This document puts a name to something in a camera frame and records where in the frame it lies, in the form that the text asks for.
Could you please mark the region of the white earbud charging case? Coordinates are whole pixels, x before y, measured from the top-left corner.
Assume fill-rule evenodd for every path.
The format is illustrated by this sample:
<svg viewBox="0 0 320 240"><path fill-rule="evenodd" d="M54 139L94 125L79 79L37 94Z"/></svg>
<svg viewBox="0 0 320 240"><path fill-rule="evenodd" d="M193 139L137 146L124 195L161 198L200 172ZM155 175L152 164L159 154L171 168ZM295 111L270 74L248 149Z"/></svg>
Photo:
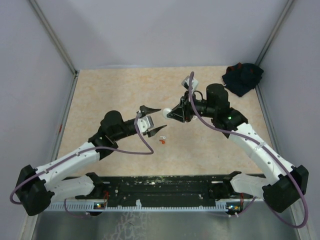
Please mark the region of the white earbud charging case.
<svg viewBox="0 0 320 240"><path fill-rule="evenodd" d="M172 111L171 108L164 108L162 111L162 115L165 119L169 119L168 114Z"/></svg>

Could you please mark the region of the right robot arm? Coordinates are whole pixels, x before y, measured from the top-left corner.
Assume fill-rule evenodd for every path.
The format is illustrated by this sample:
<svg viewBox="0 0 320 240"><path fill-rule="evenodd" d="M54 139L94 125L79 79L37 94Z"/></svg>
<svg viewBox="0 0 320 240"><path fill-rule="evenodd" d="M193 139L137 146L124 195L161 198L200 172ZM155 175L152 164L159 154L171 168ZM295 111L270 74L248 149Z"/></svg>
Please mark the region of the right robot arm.
<svg viewBox="0 0 320 240"><path fill-rule="evenodd" d="M256 177L235 171L226 177L223 192L229 198L239 193L263 199L275 212L282 213L294 204L307 190L309 171L294 166L278 155L253 129L247 118L232 108L224 86L213 83L206 87L206 98L190 101L186 91L179 104L162 112L166 119L181 123L190 122L195 116L210 118L227 139L244 150L263 172Z"/></svg>

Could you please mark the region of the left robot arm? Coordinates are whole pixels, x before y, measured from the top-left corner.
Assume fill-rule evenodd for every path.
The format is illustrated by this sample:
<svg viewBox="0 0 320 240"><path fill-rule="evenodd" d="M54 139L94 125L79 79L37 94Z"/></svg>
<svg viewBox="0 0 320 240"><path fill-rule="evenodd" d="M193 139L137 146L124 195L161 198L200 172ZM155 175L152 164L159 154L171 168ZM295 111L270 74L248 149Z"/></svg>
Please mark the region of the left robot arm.
<svg viewBox="0 0 320 240"><path fill-rule="evenodd" d="M78 196L101 197L104 183L96 173L89 172L72 179L70 175L113 152L137 155L136 151L119 149L117 142L133 135L138 135L145 142L144 136L154 136L162 129L161 126L155 127L150 116L156 112L159 112L158 108L142 105L135 118L127 121L119 111L107 112L97 132L74 151L36 168L31 165L22 168L9 196L10 202L22 205L29 216L35 216L55 202Z"/></svg>

